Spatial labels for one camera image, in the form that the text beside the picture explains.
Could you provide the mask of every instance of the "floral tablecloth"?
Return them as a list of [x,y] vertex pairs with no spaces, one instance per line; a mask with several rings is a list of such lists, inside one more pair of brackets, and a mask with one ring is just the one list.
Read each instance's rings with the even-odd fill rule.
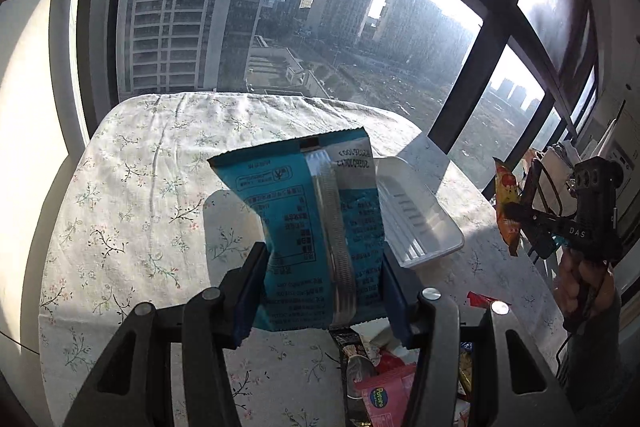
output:
[[[495,214],[425,134],[394,113],[354,103],[251,94],[145,95],[100,124],[56,222],[40,298],[40,358],[52,419],[61,425],[82,382],[137,302],[187,302],[240,266],[260,239],[255,216],[206,163],[236,148],[364,126],[374,154],[408,161],[465,234],[465,247],[420,268],[463,303],[500,298],[551,364],[564,339],[548,288],[509,257]],[[174,416],[186,424],[180,350],[172,350]],[[326,331],[253,330],[226,352],[242,423],[343,425],[337,350]]]

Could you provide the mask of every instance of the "hand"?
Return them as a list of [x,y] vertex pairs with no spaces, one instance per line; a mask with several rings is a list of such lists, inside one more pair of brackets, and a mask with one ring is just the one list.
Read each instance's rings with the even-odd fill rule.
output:
[[594,288],[600,288],[591,307],[590,317],[594,317],[611,306],[616,293],[612,272],[602,264],[580,261],[572,249],[562,247],[558,276],[554,280],[554,299],[562,315],[566,317],[575,312],[578,307],[577,296],[580,291],[580,280],[588,282]]

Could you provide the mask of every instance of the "pororo logo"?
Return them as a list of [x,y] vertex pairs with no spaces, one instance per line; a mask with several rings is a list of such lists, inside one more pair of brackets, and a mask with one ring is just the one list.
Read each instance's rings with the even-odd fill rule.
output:
[[382,409],[386,403],[388,402],[388,397],[386,396],[386,391],[384,387],[377,387],[371,393],[369,393],[369,399],[373,404],[373,407],[377,409]]

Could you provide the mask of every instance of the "clear plastic tray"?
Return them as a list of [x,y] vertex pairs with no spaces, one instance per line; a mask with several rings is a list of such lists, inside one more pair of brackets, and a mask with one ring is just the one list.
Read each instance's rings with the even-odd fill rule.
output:
[[385,238],[400,266],[415,266],[459,250],[465,236],[411,166],[375,158]]

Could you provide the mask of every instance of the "black snack package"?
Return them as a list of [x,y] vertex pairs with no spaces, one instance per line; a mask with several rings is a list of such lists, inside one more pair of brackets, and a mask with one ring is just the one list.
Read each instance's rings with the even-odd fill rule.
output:
[[331,338],[340,351],[340,373],[342,375],[342,398],[346,427],[371,427],[360,393],[354,382],[365,380],[378,374],[362,346],[359,334],[351,328],[329,330]]

